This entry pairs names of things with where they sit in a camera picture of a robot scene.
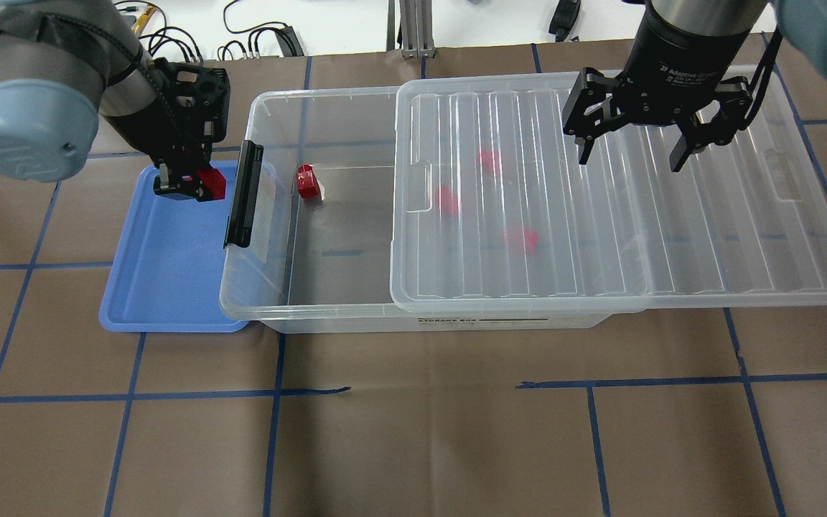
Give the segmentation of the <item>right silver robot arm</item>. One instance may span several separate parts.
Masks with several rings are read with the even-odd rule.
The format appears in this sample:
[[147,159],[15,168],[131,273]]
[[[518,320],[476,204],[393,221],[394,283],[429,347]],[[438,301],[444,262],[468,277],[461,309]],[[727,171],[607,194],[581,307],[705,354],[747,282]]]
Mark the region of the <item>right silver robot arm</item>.
[[[646,1],[629,58],[611,78],[581,69],[562,131],[586,164],[595,141],[627,125],[675,126],[673,171],[709,145],[730,144],[757,117],[787,40],[827,80],[827,1]],[[726,75],[761,14],[777,26],[752,76]]]

